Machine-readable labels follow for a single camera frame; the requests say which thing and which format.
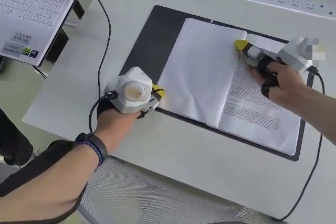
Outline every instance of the black folder cover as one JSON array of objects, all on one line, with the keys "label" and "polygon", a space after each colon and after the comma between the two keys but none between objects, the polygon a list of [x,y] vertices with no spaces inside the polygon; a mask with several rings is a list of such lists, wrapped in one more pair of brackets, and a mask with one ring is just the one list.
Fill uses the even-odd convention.
[{"label": "black folder cover", "polygon": [[[134,47],[126,60],[120,75],[125,74],[128,70],[130,70],[134,66],[140,67],[152,80],[153,83],[157,83],[159,81],[159,78],[161,76],[161,73],[166,65],[166,62],[171,54],[171,51],[175,45],[176,39],[180,34],[181,28],[187,18],[193,18],[198,19],[204,22],[210,23],[211,20],[199,16],[195,16],[192,14],[180,12],[178,10],[173,10],[167,7],[163,6],[154,6],[152,12],[149,15],[149,18],[144,25],[142,31],[140,32],[140,35],[137,39],[137,41],[134,44]],[[287,43],[287,40],[275,38],[272,36],[256,33],[251,30],[246,30],[240,27],[224,24],[221,22],[213,21],[213,24],[220,25],[220,26],[226,26],[230,28],[235,28],[239,30],[245,30],[249,34],[255,34],[259,36],[263,36],[272,40],[276,40],[282,43]],[[313,84],[313,75],[310,74],[308,77],[308,86],[312,86]],[[240,142],[249,144],[251,146],[257,147],[259,149],[262,149],[264,151],[271,152],[273,154],[276,154],[278,156],[284,157],[286,159],[289,159],[291,161],[297,161],[299,160],[300,151],[301,151],[301,144],[302,144],[302,138],[303,138],[303,132],[305,130],[305,121],[301,120],[300,123],[300,131],[298,136],[298,142],[297,142],[297,149],[294,154],[294,156],[290,156],[284,153],[281,153],[279,151],[275,151],[273,149],[264,147],[259,144],[255,144],[251,141],[247,141],[245,139],[242,139],[240,137],[233,136],[231,134],[222,132],[220,130],[214,129],[212,127],[207,126],[204,123],[200,123],[196,120],[188,119],[183,116],[162,110],[160,108],[156,109],[159,112],[162,112],[164,114],[173,116],[177,119],[186,121],[188,123],[192,123],[194,125],[197,125],[199,127],[206,128],[210,131],[216,132],[218,134],[228,136],[232,139],[238,140]]]}]

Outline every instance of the book page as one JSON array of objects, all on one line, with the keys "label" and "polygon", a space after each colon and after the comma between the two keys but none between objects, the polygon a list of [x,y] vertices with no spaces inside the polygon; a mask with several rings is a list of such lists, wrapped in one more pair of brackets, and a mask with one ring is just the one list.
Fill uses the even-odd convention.
[{"label": "book page", "polygon": [[217,127],[238,64],[235,40],[246,32],[186,19],[161,74],[160,107]]},{"label": "book page", "polygon": [[[278,52],[283,44],[263,38],[250,39],[255,46]],[[259,85],[239,61],[219,128],[254,143],[294,155],[300,117],[265,98]]]}]

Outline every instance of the white desk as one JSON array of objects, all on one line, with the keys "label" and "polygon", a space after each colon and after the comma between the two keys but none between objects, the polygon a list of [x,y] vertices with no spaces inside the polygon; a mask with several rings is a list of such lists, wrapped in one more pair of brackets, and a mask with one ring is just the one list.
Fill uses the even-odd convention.
[{"label": "white desk", "polygon": [[[242,0],[102,0],[112,21],[112,41],[102,86],[118,75],[156,4],[245,27],[283,39],[319,37],[327,46],[320,64],[327,93],[336,96],[336,22]],[[97,70],[108,26],[93,1],[45,81],[24,122],[75,139],[88,131],[97,99]],[[314,88],[320,90],[315,81]],[[115,156],[274,217],[296,201],[313,166],[319,134],[307,125],[299,162],[258,150],[161,113],[136,123]],[[336,147],[325,141],[318,169],[290,223],[334,222]]]}]

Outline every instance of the power strip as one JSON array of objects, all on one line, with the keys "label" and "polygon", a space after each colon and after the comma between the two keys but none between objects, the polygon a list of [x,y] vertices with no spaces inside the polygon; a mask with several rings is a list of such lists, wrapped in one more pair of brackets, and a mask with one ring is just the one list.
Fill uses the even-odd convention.
[{"label": "power strip", "polygon": [[247,0],[321,18],[336,19],[336,7],[307,0]]}]

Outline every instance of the chair backrest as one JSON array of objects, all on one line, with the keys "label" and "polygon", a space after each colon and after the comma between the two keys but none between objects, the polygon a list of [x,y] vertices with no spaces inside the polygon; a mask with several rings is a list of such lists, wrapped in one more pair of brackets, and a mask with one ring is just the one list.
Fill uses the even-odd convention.
[{"label": "chair backrest", "polygon": [[112,157],[91,176],[78,210],[91,224],[278,223]]}]

